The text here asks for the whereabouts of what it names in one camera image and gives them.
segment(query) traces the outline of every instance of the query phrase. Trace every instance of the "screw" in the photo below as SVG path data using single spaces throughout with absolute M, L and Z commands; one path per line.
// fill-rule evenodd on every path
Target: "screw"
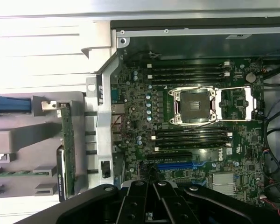
M 113 190 L 113 187 L 107 187 L 107 188 L 105 188 L 104 190 L 105 190 L 105 191 L 111 191 L 111 190 Z
M 191 191 L 198 191 L 198 187 L 196 187 L 196 186 L 189 187 L 189 189 L 190 189 Z
M 158 182 L 158 184 L 159 184 L 160 186 L 165 186 L 167 183 L 164 182 L 164 181 L 160 181 L 160 182 Z
M 121 42 L 122 44 L 125 44 L 125 43 L 126 43 L 126 39 L 125 39 L 125 38 L 121 38 L 121 39 L 120 39 L 120 42 Z

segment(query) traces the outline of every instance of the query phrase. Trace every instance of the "gray plastic bracket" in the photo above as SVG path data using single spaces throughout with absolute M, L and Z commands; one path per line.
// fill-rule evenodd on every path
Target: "gray plastic bracket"
M 33 170 L 33 173 L 49 173 L 49 177 L 52 177 L 57 172 L 56 166 L 39 166 Z
M 35 196 L 51 196 L 57 191 L 56 183 L 41 183 L 35 188 Z

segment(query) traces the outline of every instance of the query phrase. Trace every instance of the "black pcie slot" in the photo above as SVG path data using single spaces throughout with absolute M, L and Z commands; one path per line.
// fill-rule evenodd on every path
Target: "black pcie slot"
M 146 158 L 148 160 L 161 160 L 161 159 L 168 159 L 168 158 L 179 158 L 179 157 L 190 157 L 192 158 L 193 154 L 190 152 L 185 153 L 156 153 L 147 155 Z
M 176 141 L 186 141 L 186 140 L 217 140 L 217 139 L 225 139 L 228 141 L 228 137 L 223 134 L 211 134 L 211 135 L 197 135 L 197 136 L 174 136 L 174 137 L 163 137 L 157 138 L 156 142 L 176 142 Z
M 226 143 L 225 140 L 218 139 L 207 139 L 207 140 L 195 140 L 195 141 L 170 141 L 170 142 L 156 142 L 155 146 L 209 146 L 209 144 L 213 143 Z

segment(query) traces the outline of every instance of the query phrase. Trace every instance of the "green expansion card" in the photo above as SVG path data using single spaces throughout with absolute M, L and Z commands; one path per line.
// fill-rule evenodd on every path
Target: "green expansion card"
M 59 201 L 74 195 L 76 180 L 75 141 L 71 121 L 70 104 L 62 103 L 57 109 L 62 121 L 62 145 L 57 149 L 57 173 Z
M 130 63 L 111 79 L 113 142 L 126 180 L 192 183 L 260 206 L 262 65 L 252 59 Z

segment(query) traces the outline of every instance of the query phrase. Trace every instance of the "red wire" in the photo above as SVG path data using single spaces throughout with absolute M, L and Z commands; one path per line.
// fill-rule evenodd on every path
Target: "red wire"
M 113 126 L 116 124 L 116 122 L 123 116 L 123 114 L 121 114 L 115 121 L 114 123 L 111 125 L 111 129 L 113 128 Z
M 273 208 L 275 208 L 278 212 L 278 215 L 280 216 L 280 210 L 277 208 L 276 205 L 274 205 L 272 202 L 270 202 L 269 200 L 263 198 L 263 201 L 265 201 L 266 203 L 269 203 L 270 205 L 272 205 Z

